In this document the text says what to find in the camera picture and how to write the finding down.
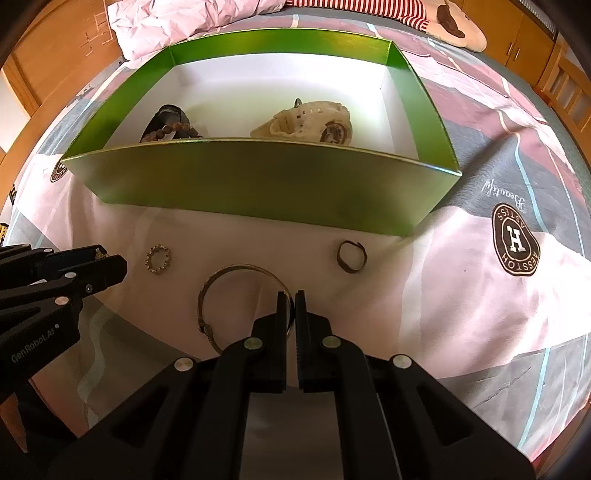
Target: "bracelet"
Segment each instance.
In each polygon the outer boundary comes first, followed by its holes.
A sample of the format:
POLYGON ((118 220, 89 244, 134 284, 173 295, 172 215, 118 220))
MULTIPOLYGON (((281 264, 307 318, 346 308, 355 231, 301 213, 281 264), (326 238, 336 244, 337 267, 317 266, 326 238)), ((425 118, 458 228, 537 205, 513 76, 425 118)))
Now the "bracelet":
POLYGON ((171 134, 172 132, 185 132, 190 138, 202 138, 202 136, 199 135, 199 132, 191 127, 191 125, 175 122, 172 125, 164 125, 155 132, 144 135, 142 140, 139 142, 156 142, 158 140, 162 140, 165 135, 171 134))
POLYGON ((203 287, 201 287, 201 290, 199 292, 199 296, 197 297, 197 324, 199 325, 199 331, 207 337, 207 340, 209 340, 209 343, 211 344, 213 349, 217 353, 219 353, 220 355, 222 354, 223 350, 222 350, 222 348, 220 348, 220 346, 216 343, 215 339, 213 338, 213 330, 212 330, 211 325, 206 323, 203 318, 203 302, 205 300, 205 294, 209 290, 209 287, 212 286, 213 282, 215 282, 222 275, 225 275, 226 273, 229 273, 229 272, 233 272, 235 270, 253 270, 256 272, 264 273, 267 277, 271 277, 273 280, 275 280, 281 286, 281 288, 283 289, 283 292, 285 292, 285 295, 287 295, 287 298, 289 299, 289 302, 288 302, 289 314, 288 314, 288 322, 287 322, 287 331, 285 333, 286 336, 289 337, 292 327, 293 327, 293 324, 294 324, 294 321, 296 319, 296 317, 295 317, 296 308, 295 308, 293 296, 291 295, 289 289, 285 286, 285 284, 281 280, 279 280, 279 278, 277 278, 273 273, 269 272, 268 270, 265 270, 262 267, 257 267, 256 265, 248 265, 248 264, 235 264, 235 265, 229 265, 228 267, 224 267, 221 270, 218 270, 217 272, 215 272, 211 277, 209 277, 207 279, 207 281, 204 283, 203 287))

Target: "silver bolt head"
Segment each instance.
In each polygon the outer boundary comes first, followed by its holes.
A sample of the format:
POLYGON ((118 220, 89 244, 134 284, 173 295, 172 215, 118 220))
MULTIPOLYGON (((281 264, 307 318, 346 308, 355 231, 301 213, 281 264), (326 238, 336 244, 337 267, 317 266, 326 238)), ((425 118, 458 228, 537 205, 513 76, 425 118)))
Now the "silver bolt head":
POLYGON ((340 338, 334 335, 326 336, 322 339, 322 345, 326 348, 338 348, 340 347, 340 338))
POLYGON ((396 355, 394 358, 392 358, 392 363, 397 368, 408 368, 413 364, 413 361, 409 356, 396 355))
POLYGON ((262 340, 257 337, 249 337, 244 340, 244 348, 247 350, 258 350, 262 347, 262 340))
POLYGON ((179 358, 177 361, 175 361, 174 363, 174 367, 179 371, 179 372, 186 372, 188 370, 191 370, 193 368, 194 362, 193 360, 191 360, 190 358, 184 356, 179 358))

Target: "bronze ring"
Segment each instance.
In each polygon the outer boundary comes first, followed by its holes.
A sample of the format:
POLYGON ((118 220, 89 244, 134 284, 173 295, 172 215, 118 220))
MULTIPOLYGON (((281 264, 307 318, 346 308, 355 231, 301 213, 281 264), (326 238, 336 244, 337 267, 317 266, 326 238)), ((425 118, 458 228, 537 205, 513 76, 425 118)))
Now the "bronze ring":
POLYGON ((368 255, 367 255, 367 252, 365 251, 365 248, 360 243, 356 244, 356 243, 352 242, 351 240, 345 240, 345 241, 341 242, 338 250, 336 251, 336 262, 339 264, 339 267, 342 268, 343 270, 345 270, 347 273, 359 273, 363 270, 363 268, 365 267, 365 264, 368 262, 368 255), (359 267, 359 268, 351 267, 340 256, 340 249, 343 248, 343 245, 346 245, 346 244, 353 245, 354 247, 359 248, 361 250, 361 252, 363 253, 363 264, 361 265, 361 267, 359 267))
POLYGON ((150 273, 160 275, 164 270, 166 270, 170 266, 170 250, 164 245, 154 245, 146 254, 145 265, 150 273), (157 268, 154 268, 154 266, 152 265, 152 257, 154 256, 154 254, 158 252, 164 252, 166 255, 164 257, 164 262, 162 263, 162 265, 160 265, 157 268))

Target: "red and white striped fabric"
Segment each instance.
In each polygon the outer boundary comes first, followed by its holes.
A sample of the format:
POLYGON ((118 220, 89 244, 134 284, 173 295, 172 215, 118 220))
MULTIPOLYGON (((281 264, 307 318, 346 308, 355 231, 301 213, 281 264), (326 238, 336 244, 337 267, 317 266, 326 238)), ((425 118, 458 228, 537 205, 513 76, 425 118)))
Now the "red and white striped fabric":
POLYGON ((350 10, 398 20, 424 32, 429 25, 421 0, 287 0, 286 7, 318 7, 350 10))

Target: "wooden cabinet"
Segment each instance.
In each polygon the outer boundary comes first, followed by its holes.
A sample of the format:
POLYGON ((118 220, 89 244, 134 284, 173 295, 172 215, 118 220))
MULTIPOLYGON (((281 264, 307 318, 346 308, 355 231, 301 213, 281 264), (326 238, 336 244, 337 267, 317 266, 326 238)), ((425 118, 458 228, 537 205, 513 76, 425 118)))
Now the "wooden cabinet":
POLYGON ((535 21, 511 0, 463 0, 462 10, 486 35, 489 57, 538 83, 554 42, 535 21))
POLYGON ((104 68, 121 54, 105 11, 113 1, 51 0, 29 25, 3 68, 29 115, 83 63, 104 68))
POLYGON ((553 48, 554 42, 550 37, 533 20, 524 16, 507 68, 535 85, 542 76, 553 48))
POLYGON ((505 65, 524 16, 510 0, 465 0, 464 13, 486 36, 486 53, 505 65))

